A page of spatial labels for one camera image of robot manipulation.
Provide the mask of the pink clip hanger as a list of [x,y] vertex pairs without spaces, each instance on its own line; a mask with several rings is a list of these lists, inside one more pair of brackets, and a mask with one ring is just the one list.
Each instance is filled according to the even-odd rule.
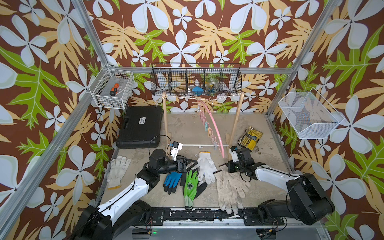
[[[224,158],[225,157],[224,145],[223,145],[223,141],[222,141],[217,123],[213,117],[213,114],[211,113],[208,106],[202,101],[198,101],[198,112],[200,113],[201,121],[205,126],[205,131],[208,133],[208,137],[211,138],[214,149],[215,150],[219,149],[221,156]],[[205,113],[207,113],[211,119],[211,122],[213,124],[212,128],[210,127],[210,123],[208,122],[205,116]]]

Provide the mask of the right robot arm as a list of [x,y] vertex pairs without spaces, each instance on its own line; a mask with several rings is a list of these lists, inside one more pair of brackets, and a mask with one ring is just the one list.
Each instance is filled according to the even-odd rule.
[[[333,202],[314,175],[286,173],[264,163],[256,163],[247,148],[233,146],[230,155],[232,160],[220,165],[214,173],[219,207],[227,214],[248,213],[264,225],[279,218],[294,218],[310,226],[335,211]],[[243,176],[284,190],[285,199],[267,200],[259,204],[256,211],[247,212],[242,200],[251,184]]]

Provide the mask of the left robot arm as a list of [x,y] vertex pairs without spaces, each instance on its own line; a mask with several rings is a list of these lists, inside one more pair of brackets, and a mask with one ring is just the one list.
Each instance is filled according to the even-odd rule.
[[187,173],[198,161],[183,157],[169,159],[156,149],[134,181],[108,202],[87,207],[68,240],[112,240],[125,229],[149,220],[151,206],[141,200],[160,181],[162,174]]

